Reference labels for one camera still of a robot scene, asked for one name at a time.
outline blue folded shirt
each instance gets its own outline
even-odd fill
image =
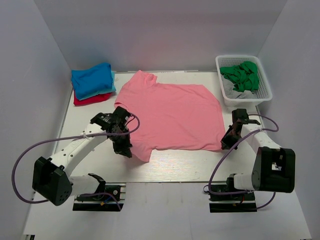
[[[115,73],[109,63],[101,63],[87,70],[72,70],[71,82],[78,100],[84,100],[98,94],[116,91]]]

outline white plastic basket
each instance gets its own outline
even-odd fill
[[[220,73],[221,67],[231,67],[235,65],[242,64],[244,61],[250,61],[256,64],[258,68],[259,77],[259,89],[254,93],[256,98],[246,98],[246,99],[232,99],[228,98],[225,94],[225,89],[223,85],[222,75]],[[222,95],[224,98],[224,104],[229,107],[251,107],[256,106],[264,101],[270,101],[272,99],[271,89],[264,72],[264,69],[256,56],[250,55],[221,55],[215,58],[216,68],[218,71],[220,86],[222,90]]]

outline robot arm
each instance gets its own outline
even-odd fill
[[[230,149],[241,136],[262,128],[258,121],[249,119],[245,109],[232,111],[232,122],[221,140],[222,149]],[[264,131],[246,141],[256,153],[252,173],[232,174],[227,183],[233,186],[228,189],[291,193],[295,187],[295,152],[282,148]]]
[[[112,114],[99,113],[82,132],[83,138],[73,140],[61,151],[48,159],[40,157],[34,164],[32,188],[59,206],[68,197],[80,194],[100,193],[104,191],[105,181],[89,173],[85,176],[71,176],[75,167],[99,144],[107,139],[113,142],[116,154],[132,157],[129,130],[126,122],[131,114],[117,107]]]

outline red folded cloth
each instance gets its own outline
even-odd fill
[[[108,100],[111,96],[111,93],[105,93],[105,94],[98,94],[96,96],[92,96],[89,97],[87,99],[83,99],[83,100],[78,100],[76,98],[76,94],[73,92],[73,96],[74,96],[74,100],[73,100],[73,104],[75,106],[83,106],[83,105],[88,105],[88,104],[95,104],[95,103],[100,103],[103,102],[105,100]]]

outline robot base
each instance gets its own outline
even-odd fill
[[[213,192],[226,192],[226,184],[212,184]],[[256,212],[255,194],[213,195],[209,193],[210,213],[248,213]]]
[[[122,209],[126,197],[126,184],[107,183],[104,191],[105,193],[113,195]],[[108,195],[76,196],[72,210],[86,212],[120,212],[115,201]]]

